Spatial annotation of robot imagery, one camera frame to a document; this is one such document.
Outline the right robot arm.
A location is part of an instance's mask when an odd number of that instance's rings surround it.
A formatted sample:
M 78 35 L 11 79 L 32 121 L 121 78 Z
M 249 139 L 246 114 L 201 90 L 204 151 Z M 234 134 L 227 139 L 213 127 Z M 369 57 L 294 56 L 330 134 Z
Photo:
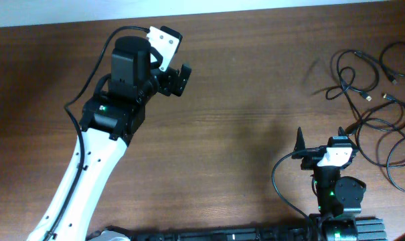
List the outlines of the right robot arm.
M 298 128 L 294 151 L 292 158 L 301 160 L 301 169 L 313 172 L 319 213 L 309 216 L 311 239 L 357 240 L 356 216 L 361 213 L 366 184 L 341 175 L 359 152 L 357 145 L 340 128 L 326 145 L 310 149 L 305 146 L 302 129 Z

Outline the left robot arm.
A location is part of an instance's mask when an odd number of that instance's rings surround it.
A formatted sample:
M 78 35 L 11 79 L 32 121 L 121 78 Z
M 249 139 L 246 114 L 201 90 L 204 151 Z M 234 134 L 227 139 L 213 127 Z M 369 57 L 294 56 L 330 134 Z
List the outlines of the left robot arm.
M 120 37 L 111 72 L 84 105 L 74 155 L 55 196 L 28 240 L 84 240 L 106 182 L 145 119 L 157 92 L 181 96 L 191 74 L 169 67 L 182 36 Z

